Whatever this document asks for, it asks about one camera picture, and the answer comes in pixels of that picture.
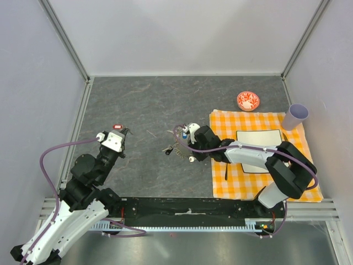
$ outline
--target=red object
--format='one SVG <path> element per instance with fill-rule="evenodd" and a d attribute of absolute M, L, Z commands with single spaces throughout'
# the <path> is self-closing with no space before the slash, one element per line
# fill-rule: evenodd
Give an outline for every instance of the red object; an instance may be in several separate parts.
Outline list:
<path fill-rule="evenodd" d="M 114 124 L 113 129 L 122 129 L 122 125 L 121 124 Z"/>
<path fill-rule="evenodd" d="M 260 105 L 260 98 L 253 92 L 245 91 L 237 96 L 238 106 L 245 112 L 251 112 Z"/>

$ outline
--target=red bowl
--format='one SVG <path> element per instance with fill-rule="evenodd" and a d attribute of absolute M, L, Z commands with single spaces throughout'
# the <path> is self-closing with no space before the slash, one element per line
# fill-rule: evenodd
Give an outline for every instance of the red bowl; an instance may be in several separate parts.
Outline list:
<path fill-rule="evenodd" d="M 241 110 L 252 112 L 260 105 L 260 98 L 253 92 L 244 91 L 237 96 L 237 103 Z"/>

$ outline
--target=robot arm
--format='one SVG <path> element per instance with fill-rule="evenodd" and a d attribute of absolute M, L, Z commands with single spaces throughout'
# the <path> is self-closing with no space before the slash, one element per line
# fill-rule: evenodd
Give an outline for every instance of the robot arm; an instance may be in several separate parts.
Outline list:
<path fill-rule="evenodd" d="M 129 131 L 101 132 L 99 154 L 79 156 L 71 169 L 73 178 L 59 193 L 60 208 L 54 222 L 53 213 L 36 235 L 26 244 L 15 246 L 11 254 L 16 261 L 25 255 L 30 265 L 57 265 L 71 246 L 96 222 L 120 211 L 120 197 L 111 189 L 99 190 L 118 157 L 124 158 L 125 136 Z"/>
<path fill-rule="evenodd" d="M 217 162 L 245 163 L 267 169 L 274 182 L 262 189 L 255 198 L 267 209 L 273 208 L 277 203 L 287 198 L 299 199 L 313 179 L 312 175 L 300 165 L 267 150 L 278 150 L 286 153 L 304 163 L 314 173 L 317 172 L 315 166 L 294 145 L 287 141 L 282 142 L 279 146 L 255 146 L 243 144 L 234 139 L 220 140 L 210 127 L 200 127 L 195 123 L 184 127 L 183 131 L 190 136 L 189 147 L 196 150 L 236 146 L 235 148 L 212 152 L 192 152 L 192 155 L 198 161 L 210 156 Z"/>

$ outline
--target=red tag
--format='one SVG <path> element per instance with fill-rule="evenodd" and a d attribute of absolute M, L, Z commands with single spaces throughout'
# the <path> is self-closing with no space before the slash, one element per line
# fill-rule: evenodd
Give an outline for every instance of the red tag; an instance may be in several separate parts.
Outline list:
<path fill-rule="evenodd" d="M 121 124 L 114 124 L 113 129 L 122 129 L 122 125 Z"/>

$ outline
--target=placemat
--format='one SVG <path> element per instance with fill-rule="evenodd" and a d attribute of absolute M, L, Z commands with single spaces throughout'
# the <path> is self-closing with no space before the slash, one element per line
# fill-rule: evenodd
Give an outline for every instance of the placemat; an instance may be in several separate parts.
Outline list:
<path fill-rule="evenodd" d="M 248 113 L 214 110 L 210 114 L 210 127 L 222 140 L 236 139 L 237 131 L 281 130 L 282 138 L 294 144 L 312 161 L 302 124 L 292 131 L 285 131 L 281 122 L 285 113 Z M 244 173 L 240 163 L 228 164 L 228 180 L 225 180 L 226 164 L 212 159 L 213 196 L 227 199 L 253 199 L 259 190 L 273 182 L 268 173 Z M 297 200 L 301 202 L 321 202 L 323 199 L 319 186 L 307 190 Z"/>

